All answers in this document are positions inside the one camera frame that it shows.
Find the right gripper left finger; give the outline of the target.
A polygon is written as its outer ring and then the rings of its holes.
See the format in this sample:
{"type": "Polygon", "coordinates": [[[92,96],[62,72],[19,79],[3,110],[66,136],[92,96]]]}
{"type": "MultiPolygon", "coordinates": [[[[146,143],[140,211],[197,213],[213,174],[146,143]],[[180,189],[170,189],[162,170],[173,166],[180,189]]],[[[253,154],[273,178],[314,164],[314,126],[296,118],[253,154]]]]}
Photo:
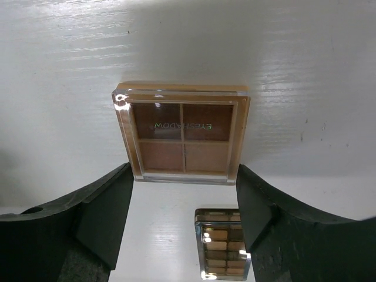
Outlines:
{"type": "Polygon", "coordinates": [[[1,216],[2,281],[108,281],[133,190],[129,163],[20,214],[1,216]]]}

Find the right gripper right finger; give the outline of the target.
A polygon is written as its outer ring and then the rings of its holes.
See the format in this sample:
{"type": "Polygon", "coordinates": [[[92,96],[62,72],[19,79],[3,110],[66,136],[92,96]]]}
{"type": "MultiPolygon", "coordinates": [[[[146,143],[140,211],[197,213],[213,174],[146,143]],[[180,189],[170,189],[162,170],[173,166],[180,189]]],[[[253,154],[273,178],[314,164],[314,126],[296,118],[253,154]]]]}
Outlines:
{"type": "Polygon", "coordinates": [[[375,218],[309,206],[240,165],[237,202],[256,281],[374,281],[375,218]]]}

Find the long brown eyeshadow palette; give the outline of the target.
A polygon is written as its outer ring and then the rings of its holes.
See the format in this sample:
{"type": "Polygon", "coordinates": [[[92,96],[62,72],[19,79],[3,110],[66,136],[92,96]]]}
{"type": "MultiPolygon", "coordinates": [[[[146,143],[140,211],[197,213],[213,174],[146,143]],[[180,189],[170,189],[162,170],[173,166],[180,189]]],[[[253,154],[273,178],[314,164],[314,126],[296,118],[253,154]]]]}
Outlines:
{"type": "Polygon", "coordinates": [[[239,210],[196,209],[194,228],[202,280],[246,281],[251,256],[239,210]]]}

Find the pink square eyeshadow palette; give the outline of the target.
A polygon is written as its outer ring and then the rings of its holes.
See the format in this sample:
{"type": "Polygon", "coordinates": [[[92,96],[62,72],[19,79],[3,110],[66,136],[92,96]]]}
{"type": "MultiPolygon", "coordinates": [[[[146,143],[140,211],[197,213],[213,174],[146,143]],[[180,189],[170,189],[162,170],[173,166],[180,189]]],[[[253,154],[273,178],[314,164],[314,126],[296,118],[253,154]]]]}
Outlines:
{"type": "Polygon", "coordinates": [[[235,184],[248,91],[238,85],[118,84],[112,100],[135,180],[235,184]]]}

